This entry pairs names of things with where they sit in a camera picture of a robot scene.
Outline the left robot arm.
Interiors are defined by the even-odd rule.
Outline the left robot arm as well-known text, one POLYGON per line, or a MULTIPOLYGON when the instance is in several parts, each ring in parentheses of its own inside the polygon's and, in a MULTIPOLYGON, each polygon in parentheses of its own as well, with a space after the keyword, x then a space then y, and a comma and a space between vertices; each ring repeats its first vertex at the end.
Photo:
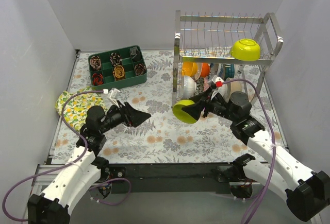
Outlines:
POLYGON ((127 102, 117 102, 108 111, 101 106, 89 108, 65 168, 42 193, 29 198, 28 222, 69 223, 73 209, 92 184, 106 182, 110 177, 108 160, 98 155, 106 142, 104 134, 120 124, 136 128, 150 117, 127 102))

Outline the lime green bowl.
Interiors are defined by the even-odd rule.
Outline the lime green bowl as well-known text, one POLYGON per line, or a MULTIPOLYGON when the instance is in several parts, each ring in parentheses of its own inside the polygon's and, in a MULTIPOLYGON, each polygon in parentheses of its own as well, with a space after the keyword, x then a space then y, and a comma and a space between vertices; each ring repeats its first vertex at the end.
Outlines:
POLYGON ((260 58, 260 45, 253 39, 240 39, 233 44, 229 54, 240 61, 257 61, 260 58))
POLYGON ((183 123, 194 124, 197 122, 197 120, 182 110, 183 107, 190 106, 193 104, 195 104, 195 102, 193 102, 192 100, 180 100, 173 106, 172 108, 173 114, 178 120, 180 120, 183 123))

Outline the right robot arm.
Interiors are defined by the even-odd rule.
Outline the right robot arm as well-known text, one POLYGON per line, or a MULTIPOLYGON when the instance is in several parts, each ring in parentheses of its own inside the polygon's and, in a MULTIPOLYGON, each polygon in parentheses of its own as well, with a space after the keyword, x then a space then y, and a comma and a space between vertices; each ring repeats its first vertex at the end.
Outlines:
POLYGON ((242 182, 248 178, 259 182, 281 197, 295 217, 309 221, 329 206, 329 176, 313 171, 274 144, 265 127, 251 116, 251 107, 243 92, 233 92, 225 102, 220 93, 213 94, 209 89, 197 102, 182 107, 182 111, 194 120, 213 113, 232 121, 233 135, 270 164, 266 167, 250 155, 238 158, 234 161, 234 177, 242 182))

